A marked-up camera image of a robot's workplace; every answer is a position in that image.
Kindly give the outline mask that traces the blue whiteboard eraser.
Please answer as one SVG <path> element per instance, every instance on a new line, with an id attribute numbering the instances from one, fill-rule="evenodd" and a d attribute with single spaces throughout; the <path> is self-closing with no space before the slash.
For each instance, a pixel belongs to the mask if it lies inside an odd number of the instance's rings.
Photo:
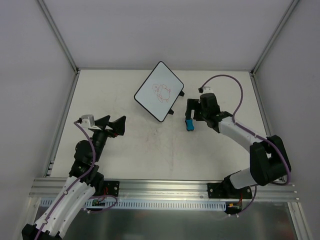
<path id="1" fill-rule="evenodd" d="M 188 132 L 193 131 L 195 129 L 194 125 L 193 125 L 193 120 L 192 119 L 186 119 L 185 120 L 185 124 L 186 124 L 186 130 Z"/>

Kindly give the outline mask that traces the white whiteboard black frame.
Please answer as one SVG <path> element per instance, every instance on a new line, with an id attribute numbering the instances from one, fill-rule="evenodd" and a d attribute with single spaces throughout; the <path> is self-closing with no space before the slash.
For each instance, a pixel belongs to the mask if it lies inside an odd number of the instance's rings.
<path id="1" fill-rule="evenodd" d="M 134 100 L 162 123 L 173 114 L 172 107 L 179 96 L 184 96 L 184 83 L 163 62 L 159 61 L 134 94 Z"/>

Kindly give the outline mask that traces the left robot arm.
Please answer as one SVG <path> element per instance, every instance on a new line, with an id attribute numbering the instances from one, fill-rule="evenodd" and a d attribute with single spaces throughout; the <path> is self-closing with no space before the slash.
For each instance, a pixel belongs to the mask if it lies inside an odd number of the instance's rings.
<path id="1" fill-rule="evenodd" d="M 126 116 L 115 121 L 110 115 L 95 119 L 92 114 L 82 115 L 74 125 L 85 139 L 75 146 L 74 162 L 62 189 L 50 207 L 33 224 L 21 231 L 24 240 L 61 240 L 71 223 L 91 198 L 107 196 L 104 175 L 96 164 L 109 138 L 125 134 Z"/>

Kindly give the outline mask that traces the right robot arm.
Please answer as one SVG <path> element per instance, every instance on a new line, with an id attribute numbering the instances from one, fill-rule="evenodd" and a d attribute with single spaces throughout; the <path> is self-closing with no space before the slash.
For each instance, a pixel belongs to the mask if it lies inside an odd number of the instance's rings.
<path id="1" fill-rule="evenodd" d="M 249 167 L 226 176 L 217 186 L 209 186 L 209 198 L 236 199 L 251 186 L 277 185 L 277 179 L 291 176 L 292 168 L 282 139 L 277 135 L 260 136 L 236 122 L 231 113 L 221 111 L 214 93 L 187 100 L 188 131 L 194 130 L 193 121 L 206 122 L 209 128 L 232 139 L 249 153 Z"/>

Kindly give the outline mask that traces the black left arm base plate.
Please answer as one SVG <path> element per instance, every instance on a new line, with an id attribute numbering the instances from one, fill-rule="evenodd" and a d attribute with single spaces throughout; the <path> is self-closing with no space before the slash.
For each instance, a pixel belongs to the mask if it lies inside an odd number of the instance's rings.
<path id="1" fill-rule="evenodd" d="M 115 180 L 102 180 L 96 184 L 95 189 L 96 191 L 93 194 L 94 197 L 101 197 L 104 195 L 118 197 L 120 190 L 120 182 Z"/>

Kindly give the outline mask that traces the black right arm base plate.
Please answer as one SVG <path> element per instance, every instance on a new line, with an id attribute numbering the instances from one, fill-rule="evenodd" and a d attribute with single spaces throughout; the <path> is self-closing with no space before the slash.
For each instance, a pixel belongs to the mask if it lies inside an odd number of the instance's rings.
<path id="1" fill-rule="evenodd" d="M 249 186 L 240 189 L 234 188 L 222 182 L 207 183 L 207 195 L 209 199 L 245 199 L 253 198 L 252 190 Z"/>

